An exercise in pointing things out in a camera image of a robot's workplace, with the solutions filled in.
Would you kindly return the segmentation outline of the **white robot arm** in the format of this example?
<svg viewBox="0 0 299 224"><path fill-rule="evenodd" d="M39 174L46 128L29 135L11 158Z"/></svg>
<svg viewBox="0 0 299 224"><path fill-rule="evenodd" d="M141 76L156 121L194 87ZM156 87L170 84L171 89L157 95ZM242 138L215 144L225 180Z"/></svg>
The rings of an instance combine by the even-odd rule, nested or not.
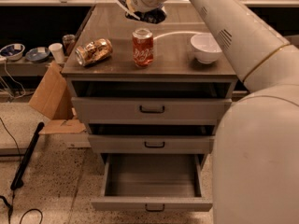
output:
<svg viewBox="0 0 299 224"><path fill-rule="evenodd" d="M166 0L131 0L150 11ZM299 49L239 0L190 0L249 95L213 148L214 224L299 224Z"/></svg>

